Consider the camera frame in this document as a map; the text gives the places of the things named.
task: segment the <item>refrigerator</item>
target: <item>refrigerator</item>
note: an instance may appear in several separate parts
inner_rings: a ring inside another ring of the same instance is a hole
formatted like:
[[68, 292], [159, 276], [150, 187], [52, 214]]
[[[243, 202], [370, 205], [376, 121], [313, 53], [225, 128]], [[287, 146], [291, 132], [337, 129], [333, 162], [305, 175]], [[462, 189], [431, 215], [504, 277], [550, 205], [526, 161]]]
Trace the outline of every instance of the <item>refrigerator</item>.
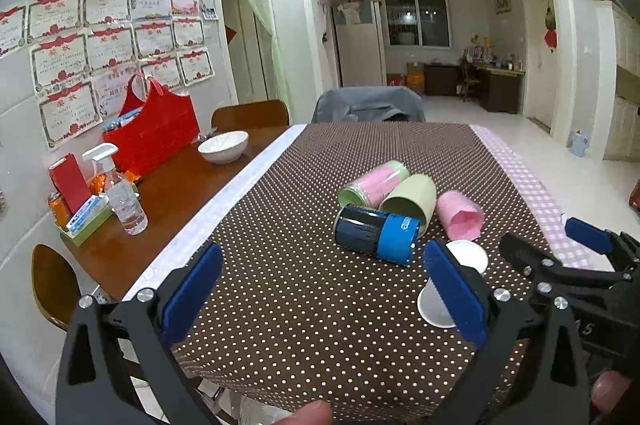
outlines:
[[334, 7], [342, 87], [386, 85], [380, 3], [347, 2]]

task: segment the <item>window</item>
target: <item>window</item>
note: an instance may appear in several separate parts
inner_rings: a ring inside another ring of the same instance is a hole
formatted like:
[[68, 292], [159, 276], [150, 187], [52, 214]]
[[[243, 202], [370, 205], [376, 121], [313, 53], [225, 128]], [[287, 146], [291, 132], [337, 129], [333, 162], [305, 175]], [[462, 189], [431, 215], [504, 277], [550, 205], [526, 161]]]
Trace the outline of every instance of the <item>window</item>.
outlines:
[[450, 47], [447, 0], [385, 0], [392, 46]]

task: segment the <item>blue bin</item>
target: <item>blue bin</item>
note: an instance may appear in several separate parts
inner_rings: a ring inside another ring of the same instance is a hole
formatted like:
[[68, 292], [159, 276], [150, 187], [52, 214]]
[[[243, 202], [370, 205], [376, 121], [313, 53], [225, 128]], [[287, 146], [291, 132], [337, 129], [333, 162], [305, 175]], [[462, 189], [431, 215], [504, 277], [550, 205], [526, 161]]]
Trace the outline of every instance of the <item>blue bin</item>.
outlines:
[[579, 130], [575, 130], [571, 135], [571, 154], [582, 158], [588, 146], [589, 137], [582, 134]]

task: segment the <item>bottle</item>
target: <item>bottle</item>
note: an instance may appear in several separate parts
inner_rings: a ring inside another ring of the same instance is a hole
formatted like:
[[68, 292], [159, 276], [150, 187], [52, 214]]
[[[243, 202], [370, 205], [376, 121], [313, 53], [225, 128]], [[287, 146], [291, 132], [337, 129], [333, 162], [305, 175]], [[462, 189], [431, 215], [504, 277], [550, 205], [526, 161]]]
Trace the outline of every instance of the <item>bottle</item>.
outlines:
[[109, 204], [127, 233], [137, 235], [146, 229], [148, 218], [138, 202], [131, 183], [116, 170], [111, 156], [117, 151], [118, 148], [113, 143], [103, 143], [82, 154], [82, 159], [92, 160], [102, 165], [102, 171], [106, 176], [104, 193], [109, 198]]

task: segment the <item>blue gripper pad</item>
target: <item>blue gripper pad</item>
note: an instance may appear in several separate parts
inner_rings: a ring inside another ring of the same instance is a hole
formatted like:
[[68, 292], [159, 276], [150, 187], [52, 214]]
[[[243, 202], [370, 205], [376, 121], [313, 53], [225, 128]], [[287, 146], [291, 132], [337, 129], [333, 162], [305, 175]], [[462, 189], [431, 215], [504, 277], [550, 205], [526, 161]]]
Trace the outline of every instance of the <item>blue gripper pad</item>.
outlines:
[[186, 338], [221, 272], [222, 250], [209, 245], [164, 306], [160, 340], [166, 347]]
[[422, 252], [422, 264], [462, 337], [480, 349], [486, 341], [484, 307], [443, 248], [441, 243], [429, 241]]
[[601, 255], [613, 251], [613, 243], [605, 231], [592, 227], [589, 223], [585, 223], [580, 219], [575, 217], [567, 219], [564, 224], [564, 231], [569, 239], [588, 246]]

